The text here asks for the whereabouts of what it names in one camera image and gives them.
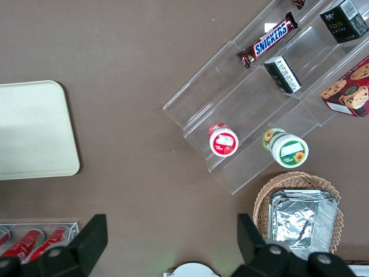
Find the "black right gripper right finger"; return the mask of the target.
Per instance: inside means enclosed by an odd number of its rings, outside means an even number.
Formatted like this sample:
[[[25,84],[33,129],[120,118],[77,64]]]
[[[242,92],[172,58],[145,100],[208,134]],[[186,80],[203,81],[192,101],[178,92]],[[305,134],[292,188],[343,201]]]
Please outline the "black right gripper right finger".
[[[237,239],[244,264],[232,276],[353,276],[334,254],[315,252],[305,261],[278,244],[266,243],[248,214],[238,214]]]

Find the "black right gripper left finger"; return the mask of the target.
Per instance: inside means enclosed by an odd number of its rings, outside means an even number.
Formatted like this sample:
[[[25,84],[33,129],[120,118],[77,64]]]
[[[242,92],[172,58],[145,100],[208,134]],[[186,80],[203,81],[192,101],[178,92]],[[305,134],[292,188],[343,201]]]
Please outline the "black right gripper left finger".
[[[89,276],[108,244],[107,218],[96,214],[68,244],[21,264],[17,257],[1,258],[1,276]]]

